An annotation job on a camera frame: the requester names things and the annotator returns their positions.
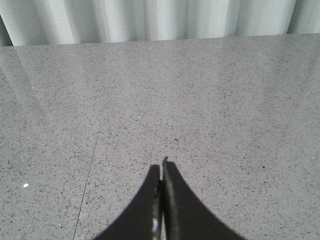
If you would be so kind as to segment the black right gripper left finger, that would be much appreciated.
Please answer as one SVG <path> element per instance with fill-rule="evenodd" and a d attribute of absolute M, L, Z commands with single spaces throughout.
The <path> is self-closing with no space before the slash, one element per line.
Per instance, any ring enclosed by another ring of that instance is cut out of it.
<path fill-rule="evenodd" d="M 160 166 L 151 165 L 140 189 L 96 240 L 159 240 L 161 237 Z"/>

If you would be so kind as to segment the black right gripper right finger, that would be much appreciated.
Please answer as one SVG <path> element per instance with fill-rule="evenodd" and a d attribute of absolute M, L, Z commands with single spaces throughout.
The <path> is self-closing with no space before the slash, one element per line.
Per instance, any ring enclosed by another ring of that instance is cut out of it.
<path fill-rule="evenodd" d="M 185 182 L 177 165 L 162 162 L 162 204 L 168 240 L 243 240 L 219 220 Z"/>

